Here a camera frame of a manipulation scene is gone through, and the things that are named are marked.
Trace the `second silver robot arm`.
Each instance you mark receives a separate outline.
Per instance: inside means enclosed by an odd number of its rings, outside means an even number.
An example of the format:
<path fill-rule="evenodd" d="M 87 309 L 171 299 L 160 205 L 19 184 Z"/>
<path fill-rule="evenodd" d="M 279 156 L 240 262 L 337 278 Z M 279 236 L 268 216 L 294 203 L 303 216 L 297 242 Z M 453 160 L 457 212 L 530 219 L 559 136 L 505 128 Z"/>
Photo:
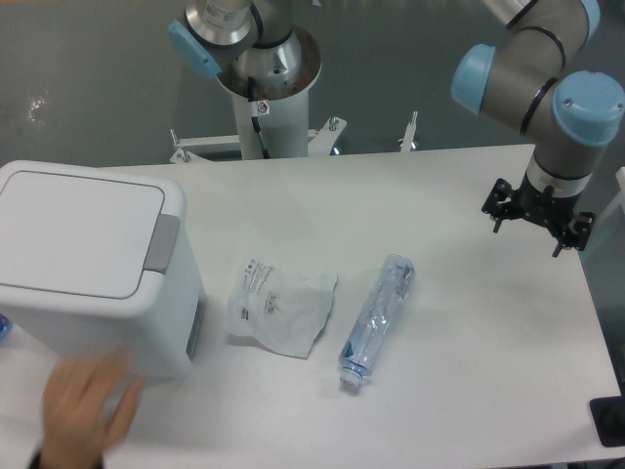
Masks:
<path fill-rule="evenodd" d="M 302 57 L 291 1 L 188 1 L 168 37 L 182 61 L 208 80 L 229 69 L 255 78 L 290 72 Z"/>

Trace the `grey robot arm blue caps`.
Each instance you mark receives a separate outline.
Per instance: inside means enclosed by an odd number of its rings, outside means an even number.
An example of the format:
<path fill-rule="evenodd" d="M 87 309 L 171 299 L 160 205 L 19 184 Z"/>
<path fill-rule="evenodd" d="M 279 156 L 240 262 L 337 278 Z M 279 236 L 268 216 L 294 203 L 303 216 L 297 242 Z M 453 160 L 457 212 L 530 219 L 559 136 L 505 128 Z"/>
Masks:
<path fill-rule="evenodd" d="M 515 129 L 534 144 L 521 184 L 498 179 L 482 212 L 496 225 L 522 219 L 546 229 L 554 250 L 582 251 L 597 216 L 577 201 L 615 138 L 624 116 L 624 90 L 593 71 L 563 76 L 596 32 L 596 1 L 488 1 L 511 32 L 501 49 L 472 47 L 458 64 L 452 98 L 476 115 Z"/>

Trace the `blurred human hand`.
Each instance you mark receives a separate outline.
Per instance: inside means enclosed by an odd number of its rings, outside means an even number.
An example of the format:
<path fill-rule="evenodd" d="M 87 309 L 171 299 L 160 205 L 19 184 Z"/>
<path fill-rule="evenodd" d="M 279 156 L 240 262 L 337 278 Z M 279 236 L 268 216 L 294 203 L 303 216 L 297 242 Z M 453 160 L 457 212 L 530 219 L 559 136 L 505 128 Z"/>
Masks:
<path fill-rule="evenodd" d="M 54 368 L 42 396 L 41 468 L 99 468 L 104 454 L 129 434 L 144 380 L 133 379 L 118 404 L 110 396 L 126 380 L 130 359 L 120 352 L 71 359 Z"/>

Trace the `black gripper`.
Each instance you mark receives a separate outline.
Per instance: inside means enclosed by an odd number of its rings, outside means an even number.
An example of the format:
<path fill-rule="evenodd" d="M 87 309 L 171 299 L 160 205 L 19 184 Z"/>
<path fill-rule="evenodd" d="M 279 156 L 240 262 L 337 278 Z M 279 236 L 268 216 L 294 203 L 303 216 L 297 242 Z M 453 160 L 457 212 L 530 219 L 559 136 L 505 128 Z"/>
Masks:
<path fill-rule="evenodd" d="M 583 251 L 596 223 L 594 212 L 573 213 L 576 196 L 556 196 L 555 189 L 536 189 L 523 178 L 517 190 L 499 178 L 482 205 L 481 212 L 494 222 L 493 231 L 498 233 L 504 221 L 522 218 L 543 228 L 556 230 L 557 240 L 552 256 L 557 258 L 563 250 Z"/>

